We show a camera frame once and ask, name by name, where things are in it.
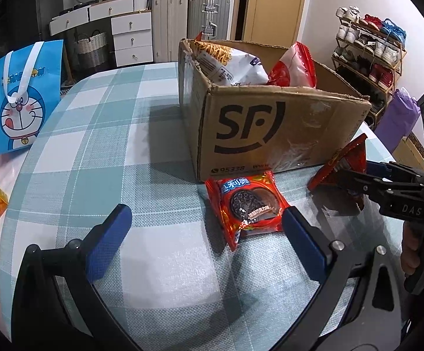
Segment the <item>blue gripper pad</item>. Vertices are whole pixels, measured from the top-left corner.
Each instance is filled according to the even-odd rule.
[[[332,262],[329,240],[320,229],[311,226],[296,207],[283,212],[281,224],[309,278],[323,283]]]
[[[387,165],[379,162],[366,161],[366,174],[389,179],[391,177],[391,170]]]
[[[88,234],[85,237],[84,242],[87,238],[96,239],[96,243],[91,245],[92,248],[85,259],[85,273],[89,283],[93,283],[105,275],[131,225],[131,209],[124,204],[118,204],[103,224],[92,229],[91,232],[94,232],[95,236]]]

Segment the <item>doraemon face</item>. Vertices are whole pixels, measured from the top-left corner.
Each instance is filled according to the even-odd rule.
[[[14,96],[18,87],[9,92]],[[1,127],[11,139],[23,138],[38,134],[44,120],[44,102],[40,93],[33,87],[15,103],[5,99],[1,106]]]

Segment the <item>beige suitcase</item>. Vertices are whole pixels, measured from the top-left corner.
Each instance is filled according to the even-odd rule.
[[[177,62],[178,46],[187,36],[188,0],[152,1],[153,61]]]

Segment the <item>doraemon bag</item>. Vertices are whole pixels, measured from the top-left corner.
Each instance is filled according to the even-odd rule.
[[[0,154],[30,146],[60,101],[63,41],[0,59]]]

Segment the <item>white snack bag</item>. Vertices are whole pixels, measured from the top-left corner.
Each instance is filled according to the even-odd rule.
[[[216,43],[194,41],[195,59],[216,85],[265,85],[269,81],[260,59]]]

